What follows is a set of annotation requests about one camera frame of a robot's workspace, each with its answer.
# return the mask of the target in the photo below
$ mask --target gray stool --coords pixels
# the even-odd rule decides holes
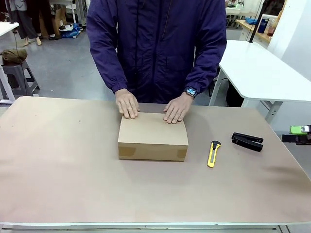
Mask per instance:
[[[2,66],[2,68],[5,74],[7,74],[8,76],[9,75],[14,76],[19,85],[19,88],[12,89],[12,92],[14,95],[33,96],[33,91],[35,89],[40,89],[34,77],[34,74],[31,72],[26,61],[23,61],[22,66],[19,64],[5,65],[5,66]],[[26,78],[24,76],[24,70],[28,71],[30,78]],[[5,97],[6,92],[1,82],[0,82],[0,87],[1,87],[1,92],[3,94],[3,97]]]

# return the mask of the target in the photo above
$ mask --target left hand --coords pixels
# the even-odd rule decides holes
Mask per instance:
[[[189,111],[193,102],[193,97],[183,92],[180,97],[171,100],[166,107],[164,112],[164,120],[169,124],[176,124],[178,121],[182,121]]]

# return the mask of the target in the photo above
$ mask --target jacket sleeve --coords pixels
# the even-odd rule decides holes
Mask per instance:
[[[226,15],[224,0],[205,0],[196,35],[194,67],[186,78],[185,90],[193,87],[203,92],[216,77],[224,54]]]
[[[92,0],[87,14],[90,52],[106,86],[115,93],[127,88],[116,47],[118,10],[116,0]]]

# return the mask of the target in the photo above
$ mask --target hand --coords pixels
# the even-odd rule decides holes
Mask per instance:
[[[116,102],[119,107],[119,112],[124,115],[125,118],[134,119],[138,117],[138,102],[135,96],[126,89],[116,91]]]
[[[189,111],[192,104],[193,97],[187,95],[186,92],[183,92],[180,97],[171,100],[166,107],[164,112],[164,120],[171,124],[176,124],[178,121],[182,121]]]

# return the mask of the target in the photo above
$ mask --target purple jacket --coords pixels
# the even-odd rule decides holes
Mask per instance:
[[[138,102],[168,103],[215,78],[225,18],[224,0],[92,0],[90,51],[114,93],[127,88]]]

